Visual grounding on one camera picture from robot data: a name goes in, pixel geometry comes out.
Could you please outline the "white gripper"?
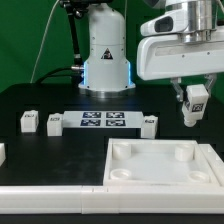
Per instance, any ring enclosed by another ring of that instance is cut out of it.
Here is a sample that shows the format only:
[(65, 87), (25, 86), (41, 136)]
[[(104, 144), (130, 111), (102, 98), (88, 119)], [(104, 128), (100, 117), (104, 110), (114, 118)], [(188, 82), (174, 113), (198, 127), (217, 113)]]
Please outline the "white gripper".
[(182, 102), (181, 79), (206, 74), (205, 88), (210, 92), (216, 83), (215, 73), (224, 72), (224, 28), (218, 28), (208, 42), (184, 44), (178, 35), (144, 38), (137, 51), (137, 75), (143, 80), (170, 80), (176, 99)]

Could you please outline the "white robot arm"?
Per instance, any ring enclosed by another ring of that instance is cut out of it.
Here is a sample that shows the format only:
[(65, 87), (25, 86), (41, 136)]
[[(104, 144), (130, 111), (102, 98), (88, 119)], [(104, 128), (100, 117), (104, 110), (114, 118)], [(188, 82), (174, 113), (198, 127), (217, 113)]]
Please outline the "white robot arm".
[[(144, 0), (165, 13), (141, 25), (137, 75), (143, 80), (224, 72), (224, 25), (220, 0)], [(125, 20), (105, 1), (88, 7), (90, 55), (80, 87), (90, 93), (120, 93), (135, 87), (125, 57)]]

